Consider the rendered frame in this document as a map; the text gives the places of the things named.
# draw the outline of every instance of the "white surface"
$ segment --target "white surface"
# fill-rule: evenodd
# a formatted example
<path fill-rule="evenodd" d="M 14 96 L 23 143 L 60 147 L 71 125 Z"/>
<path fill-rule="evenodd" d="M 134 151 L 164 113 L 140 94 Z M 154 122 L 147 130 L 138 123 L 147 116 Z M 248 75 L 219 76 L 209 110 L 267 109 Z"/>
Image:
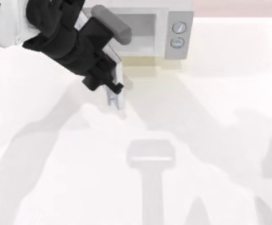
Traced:
<path fill-rule="evenodd" d="M 123 63 L 124 118 L 45 56 L 0 49 L 0 225 L 156 225 L 141 193 L 167 225 L 272 225 L 272 20 L 196 19 L 188 60 Z M 138 139 L 174 151 L 163 196 L 127 162 Z"/>

